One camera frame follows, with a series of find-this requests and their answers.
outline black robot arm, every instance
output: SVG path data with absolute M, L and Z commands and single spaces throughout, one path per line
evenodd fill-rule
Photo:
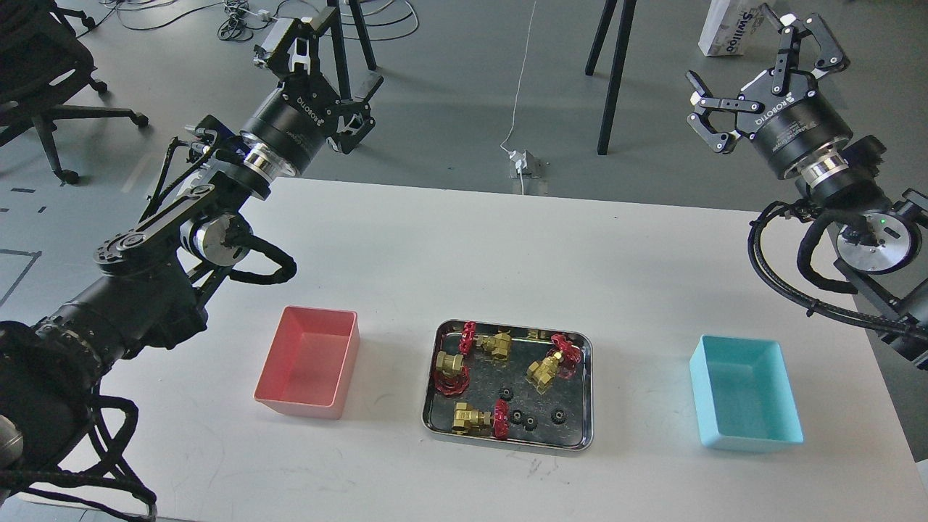
M 100 396 L 100 380 L 117 360 L 145 346 L 171 349 L 205 330 L 206 304 L 223 281 L 274 284 L 296 273 L 293 259 L 254 236 L 239 210 L 252 196 L 266 199 L 277 177 L 302 176 L 327 140 L 348 153 L 372 128 L 368 101 L 382 79 L 371 75 L 362 95 L 342 99 L 319 70 L 318 39 L 335 23 L 334 8 L 312 20 L 278 21 L 255 48 L 255 63 L 271 69 L 279 82 L 241 132 L 212 116 L 189 127 L 194 139 L 185 145 L 193 164 L 161 190 L 181 143 L 175 139 L 142 220 L 97 249 L 103 276 L 32 327 L 0 322 L 0 502 L 20 491 L 74 500 L 33 489 L 34 482 L 95 485 L 130 492 L 148 504 L 148 516 L 90 505 L 124 519 L 154 518 L 154 493 L 122 458 L 137 410 L 126 399 Z M 336 62 L 343 70 L 338 53 Z M 166 202 L 183 181 L 189 188 Z M 195 267 L 181 265 L 181 248 L 198 258 Z M 279 268 L 271 274 L 235 270 L 250 251 Z M 116 434 L 103 423 L 100 411 L 106 408 L 125 413 Z M 59 469 L 88 434 L 100 463 L 79 473 Z
M 913 189 L 899 202 L 886 198 L 874 181 L 886 148 L 873 136 L 849 144 L 850 127 L 818 91 L 819 78 L 850 63 L 825 21 L 816 14 L 778 18 L 766 4 L 762 10 L 780 33 L 773 67 L 760 72 L 735 98 L 715 98 L 699 75 L 687 74 L 695 89 L 688 122 L 712 151 L 730 153 L 747 137 L 779 179 L 796 178 L 802 195 L 793 204 L 772 203 L 752 223 L 752 266 L 766 284 L 809 315 L 873 329 L 900 355 L 928 370 L 928 280 L 897 297 L 871 277 L 900 270 L 918 254 L 920 228 L 928 228 L 928 199 Z M 802 71 L 799 52 L 809 36 L 820 51 L 814 69 Z M 709 123 L 710 114 L 718 111 L 735 114 L 733 129 L 719 131 Z M 880 316 L 822 303 L 773 272 L 763 256 L 761 233 L 781 215 L 812 223 L 798 248 L 800 273 L 822 290 L 863 294 Z M 824 278 L 812 268 L 812 252 L 832 225 L 840 227 L 835 266 L 847 281 Z

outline white table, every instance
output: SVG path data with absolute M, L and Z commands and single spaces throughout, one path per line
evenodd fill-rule
M 865 334 L 807 319 L 754 275 L 745 239 L 754 213 L 309 180 L 272 189 L 244 215 L 293 255 L 296 278 L 226 283 L 206 333 L 172 352 L 148 348 L 104 380 L 104 393 L 141 409 L 127 459 L 159 494 L 162 516 L 928 516 Z M 792 281 L 803 230 L 780 220 L 769 232 L 771 261 Z M 358 313 L 361 346 L 339 421 L 287 417 L 252 399 L 287 305 Z M 590 448 L 552 455 L 435 439 L 420 417 L 434 331 L 447 319 L 585 334 L 595 365 Z M 702 333 L 780 341 L 805 445 L 761 455 L 700 444 L 688 360 Z M 68 463 L 90 455 L 83 448 Z M 138 509 L 120 495 L 92 498 Z

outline stainless steel tray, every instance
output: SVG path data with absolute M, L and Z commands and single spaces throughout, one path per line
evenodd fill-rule
M 509 360 L 494 360 L 476 346 L 465 357 L 470 383 L 459 395 L 446 397 L 435 386 L 435 358 L 439 351 L 454 356 L 464 329 L 465 320 L 449 320 L 435 334 L 432 363 L 429 367 L 429 385 L 425 392 L 422 422 L 435 434 L 453 437 L 459 442 L 496 443 L 501 445 L 527 445 L 560 450 L 583 450 L 593 438 L 593 372 L 589 340 L 580 333 L 559 330 L 526 328 L 487 322 L 476 322 L 476 334 L 495 335 L 508 333 L 512 337 Z M 579 348 L 581 358 L 573 373 L 561 367 L 553 385 L 543 394 L 526 379 L 526 371 L 533 362 L 543 359 L 554 347 L 551 335 L 561 333 Z M 478 411 L 492 411 L 507 387 L 512 394 L 508 400 L 509 435 L 505 440 L 493 436 L 492 428 L 467 434 L 452 431 L 455 405 L 466 402 Z M 557 411 L 562 419 L 555 422 Z M 513 415 L 522 413 L 522 419 Z M 535 419 L 535 429 L 526 429 L 525 419 Z

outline chair wheel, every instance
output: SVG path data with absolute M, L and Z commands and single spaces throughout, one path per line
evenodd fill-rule
M 78 180 L 81 178 L 72 170 L 62 170 L 60 173 L 55 173 L 55 176 L 68 185 L 77 185 Z
M 132 123 L 134 123 L 138 128 L 148 126 L 148 117 L 141 112 L 136 112 L 135 116 L 130 116 L 129 119 L 132 120 Z

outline light blue plastic bin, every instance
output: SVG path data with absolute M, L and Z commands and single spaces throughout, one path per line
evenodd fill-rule
M 803 443 L 776 341 L 703 335 L 690 359 L 690 375 L 705 447 L 771 452 Z

